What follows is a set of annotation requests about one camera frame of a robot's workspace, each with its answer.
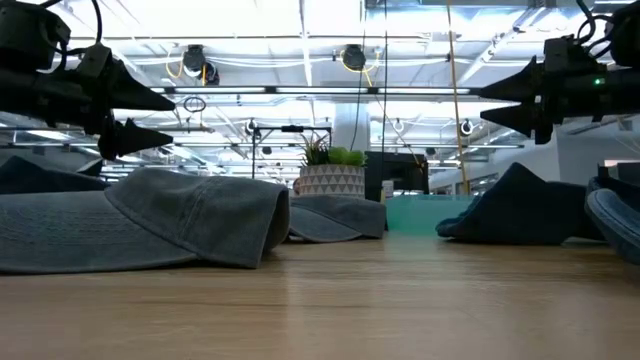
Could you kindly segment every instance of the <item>baseball cap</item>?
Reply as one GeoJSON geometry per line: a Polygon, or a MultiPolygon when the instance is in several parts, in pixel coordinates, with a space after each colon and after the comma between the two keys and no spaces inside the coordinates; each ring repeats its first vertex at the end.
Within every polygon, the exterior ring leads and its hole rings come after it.
{"type": "Polygon", "coordinates": [[[0,195],[104,190],[109,183],[72,172],[44,169],[18,156],[0,166],[0,195]]]}
{"type": "Polygon", "coordinates": [[[332,195],[291,199],[291,233],[310,242],[380,239],[385,220],[386,207],[375,201],[332,195]]]}
{"type": "Polygon", "coordinates": [[[256,268],[288,226],[283,186],[143,168],[104,191],[0,196],[0,271],[256,268]]]}

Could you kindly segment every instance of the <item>geometric patterned pot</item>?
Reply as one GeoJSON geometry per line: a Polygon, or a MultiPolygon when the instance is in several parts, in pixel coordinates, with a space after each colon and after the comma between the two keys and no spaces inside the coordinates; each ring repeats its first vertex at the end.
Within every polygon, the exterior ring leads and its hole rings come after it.
{"type": "Polygon", "coordinates": [[[315,165],[300,169],[300,196],[341,195],[364,198],[364,168],[315,165]]]}

